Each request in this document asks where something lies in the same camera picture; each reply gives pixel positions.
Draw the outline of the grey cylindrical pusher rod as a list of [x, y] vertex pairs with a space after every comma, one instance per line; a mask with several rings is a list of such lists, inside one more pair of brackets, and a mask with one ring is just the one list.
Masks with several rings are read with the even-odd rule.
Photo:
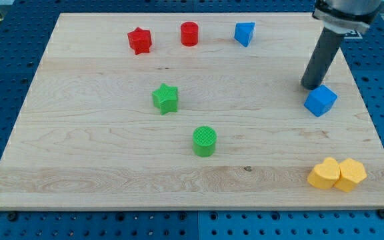
[[314, 90], [322, 84], [344, 36], [344, 33], [336, 33], [326, 27], [323, 28], [301, 79], [301, 85], [305, 89]]

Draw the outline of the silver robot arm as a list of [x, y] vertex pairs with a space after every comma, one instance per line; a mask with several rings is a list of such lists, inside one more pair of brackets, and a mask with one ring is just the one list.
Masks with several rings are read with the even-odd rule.
[[323, 29], [301, 79], [301, 85], [314, 90], [331, 66], [347, 33], [366, 33], [381, 9], [381, 0], [316, 0], [312, 17]]

